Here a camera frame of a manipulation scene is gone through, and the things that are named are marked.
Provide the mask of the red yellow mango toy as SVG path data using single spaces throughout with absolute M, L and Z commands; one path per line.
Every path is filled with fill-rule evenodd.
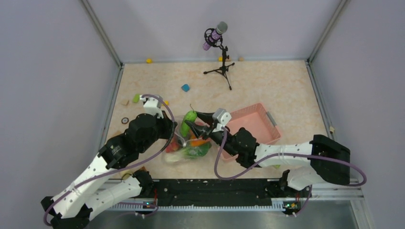
M 201 146 L 208 142 L 209 142 L 209 140 L 207 140 L 207 139 L 204 140 L 202 138 L 196 138 L 196 137 L 192 137 L 189 141 L 191 147 L 198 147 L 198 146 Z

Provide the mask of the red lychee bunch toy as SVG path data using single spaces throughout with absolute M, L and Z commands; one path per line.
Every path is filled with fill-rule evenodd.
M 179 150 L 182 147 L 182 144 L 179 144 L 176 141 L 172 141 L 165 149 L 166 153 L 172 153 Z

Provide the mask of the clear zip top bag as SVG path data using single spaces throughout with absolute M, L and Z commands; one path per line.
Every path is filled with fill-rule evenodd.
M 187 147 L 187 146 L 190 146 L 190 143 L 189 143 L 189 141 L 190 141 L 190 139 L 192 138 L 192 137 L 196 137 L 194 134 L 193 134 L 193 132 L 191 131 L 191 130 L 189 130 L 189 132 L 188 132 L 188 134 L 185 136 L 185 137 L 183 137 L 182 135 L 181 135 L 181 122 L 182 122 L 182 120 L 183 120 L 183 116 L 176 116 L 175 117 L 175 120 L 176 120 L 176 122 L 178 122 L 178 126 L 176 127 L 176 129 L 175 129 L 175 134 L 174 134 L 174 137 L 173 137 L 173 139 L 171 140 L 171 142 L 172 141 L 176 141 L 176 142 L 178 142 L 179 144 L 182 144 L 182 147 L 181 148 L 183 148 L 183 147 Z

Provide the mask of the green bok choy toy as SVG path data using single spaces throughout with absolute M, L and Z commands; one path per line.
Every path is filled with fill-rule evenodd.
M 207 142 L 200 146 L 187 146 L 177 151 L 165 153 L 163 160 L 167 163 L 185 162 L 204 157 L 211 149 L 212 144 Z

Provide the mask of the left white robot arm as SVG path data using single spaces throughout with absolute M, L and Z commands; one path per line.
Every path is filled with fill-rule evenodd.
M 99 149 L 90 165 L 60 194 L 42 199 L 45 225 L 54 229 L 84 229 L 90 221 L 115 204 L 132 197 L 148 197 L 154 190 L 153 180 L 146 170 L 138 170 L 115 186 L 99 191 L 114 174 L 138 167 L 158 156 L 155 153 L 138 162 L 144 153 L 159 139 L 167 147 L 177 125 L 172 112 L 157 115 L 139 114 L 130 121 L 124 133 L 109 139 Z

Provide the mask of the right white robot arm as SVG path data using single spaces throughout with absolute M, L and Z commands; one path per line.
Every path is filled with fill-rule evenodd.
M 280 191 L 287 197 L 318 183 L 347 186 L 350 183 L 350 150 L 324 135 L 293 145 L 269 145 L 257 139 L 244 127 L 231 134 L 226 126 L 231 115 L 224 109 L 215 113 L 198 112 L 197 117 L 205 124 L 184 121 L 191 131 L 202 139 L 211 139 L 234 156 L 246 169 L 275 165 L 295 166 L 287 171 L 286 180 L 280 183 Z

